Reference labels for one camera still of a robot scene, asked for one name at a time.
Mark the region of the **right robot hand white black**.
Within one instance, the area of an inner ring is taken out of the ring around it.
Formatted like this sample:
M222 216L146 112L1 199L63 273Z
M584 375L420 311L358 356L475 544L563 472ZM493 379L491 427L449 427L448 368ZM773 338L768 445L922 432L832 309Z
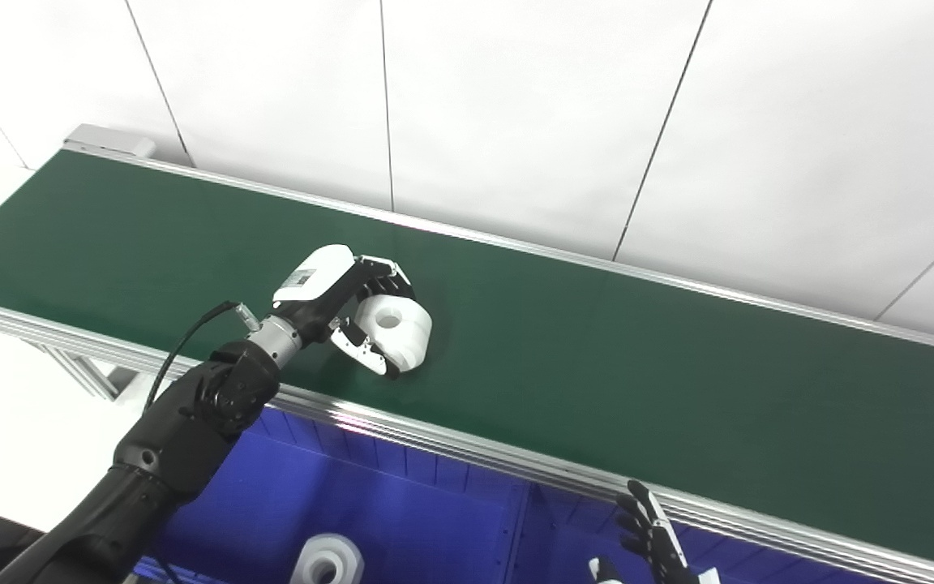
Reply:
M651 489L629 479L626 494L615 497L620 547L640 557L655 583L720 583L718 569L696 572L688 562L674 525Z

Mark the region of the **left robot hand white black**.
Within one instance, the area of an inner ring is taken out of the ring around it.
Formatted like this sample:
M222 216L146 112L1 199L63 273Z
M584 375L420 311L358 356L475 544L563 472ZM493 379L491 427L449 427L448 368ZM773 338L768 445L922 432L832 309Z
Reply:
M411 281L397 262L379 256L356 255L345 244L315 249L282 282L272 296L266 322L288 330L296 349L330 341L342 354L367 370L396 380L422 363L417 347L382 343L368 323L343 316L345 304L356 300L368 309L400 297L415 302Z

